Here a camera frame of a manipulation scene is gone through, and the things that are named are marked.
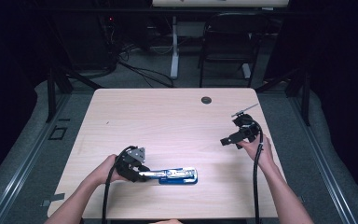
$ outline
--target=forearm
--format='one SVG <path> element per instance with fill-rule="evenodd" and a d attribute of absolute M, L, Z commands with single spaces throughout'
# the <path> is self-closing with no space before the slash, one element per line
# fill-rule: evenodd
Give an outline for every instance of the forearm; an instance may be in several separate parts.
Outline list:
<path fill-rule="evenodd" d="M 287 185 L 279 168 L 262 168 L 281 223 L 312 223 L 307 210 Z"/>
<path fill-rule="evenodd" d="M 98 184 L 91 178 L 83 180 L 76 191 L 45 223 L 80 223 L 84 209 L 97 187 Z"/>

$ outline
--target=table surface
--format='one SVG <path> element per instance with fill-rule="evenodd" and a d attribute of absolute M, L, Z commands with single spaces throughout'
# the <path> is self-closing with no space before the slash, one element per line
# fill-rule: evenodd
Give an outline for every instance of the table surface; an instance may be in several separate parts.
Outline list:
<path fill-rule="evenodd" d="M 212 99 L 204 104 L 201 98 Z M 157 180 L 114 182 L 109 219 L 254 217 L 253 161 L 220 139 L 238 131 L 231 115 L 258 104 L 253 89 L 100 89 L 90 102 L 56 194 L 66 200 L 108 155 L 128 146 L 145 148 L 152 170 L 195 167 L 196 185 L 159 185 Z M 247 111 L 270 137 L 260 105 Z M 271 139 L 274 159 L 282 170 Z M 263 173 L 258 171 L 261 217 L 276 217 Z M 83 218 L 101 218 L 104 185 L 98 187 Z M 50 216 L 64 200 L 52 202 Z"/>
<path fill-rule="evenodd" d="M 154 7 L 287 7 L 289 0 L 153 0 Z"/>

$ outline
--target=hand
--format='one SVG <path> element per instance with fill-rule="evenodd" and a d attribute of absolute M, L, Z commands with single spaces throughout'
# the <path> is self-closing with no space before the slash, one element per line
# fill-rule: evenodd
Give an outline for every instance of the hand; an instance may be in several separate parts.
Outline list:
<path fill-rule="evenodd" d="M 103 161 L 103 163 L 101 163 L 97 168 L 95 168 L 95 170 L 93 170 L 89 174 L 88 178 L 92 178 L 94 181 L 97 182 L 98 185 L 104 184 L 106 182 L 106 178 L 109 175 L 110 169 L 112 168 L 113 164 L 115 164 L 116 156 L 117 155 L 115 155 L 115 154 L 108 156 Z M 112 173 L 110 182 L 113 182 L 115 180 L 127 180 L 127 179 L 122 177 L 121 175 L 119 175 L 117 173 L 117 171 L 115 170 Z"/>
<path fill-rule="evenodd" d="M 160 222 L 153 222 L 150 224 L 182 224 L 178 219 L 170 219 L 166 221 L 160 221 Z"/>
<path fill-rule="evenodd" d="M 263 169 L 263 167 L 275 164 L 272 156 L 271 151 L 271 143 L 269 142 L 269 139 L 265 134 L 263 134 L 263 150 L 260 153 L 260 158 L 258 160 L 258 164 L 260 165 L 260 168 Z M 258 145 L 260 144 L 260 134 L 257 136 L 257 138 L 249 143 L 245 141 L 241 141 L 238 143 L 238 145 L 245 148 L 246 152 L 248 153 L 249 157 L 252 160 L 255 160 L 255 154 L 257 152 Z"/>

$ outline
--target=chair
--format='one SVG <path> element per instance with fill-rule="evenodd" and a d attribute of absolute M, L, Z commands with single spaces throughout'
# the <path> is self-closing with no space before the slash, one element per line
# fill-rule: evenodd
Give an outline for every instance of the chair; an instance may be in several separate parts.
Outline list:
<path fill-rule="evenodd" d="M 249 88 L 260 42 L 268 28 L 269 19 L 260 14 L 219 13 L 208 19 L 203 31 L 199 58 L 200 87 L 202 87 L 202 80 L 208 78 L 204 75 L 204 63 L 208 62 L 237 63 L 238 69 L 241 70 L 244 63 L 251 64 L 247 85 Z"/>

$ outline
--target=black circular object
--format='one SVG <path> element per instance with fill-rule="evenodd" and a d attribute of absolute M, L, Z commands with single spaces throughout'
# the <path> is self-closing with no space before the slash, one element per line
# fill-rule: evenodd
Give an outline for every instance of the black circular object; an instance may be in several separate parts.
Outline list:
<path fill-rule="evenodd" d="M 211 97 L 204 96 L 204 97 L 201 98 L 201 101 L 202 101 L 204 104 L 208 105 L 208 104 L 211 103 L 212 99 L 211 99 Z"/>

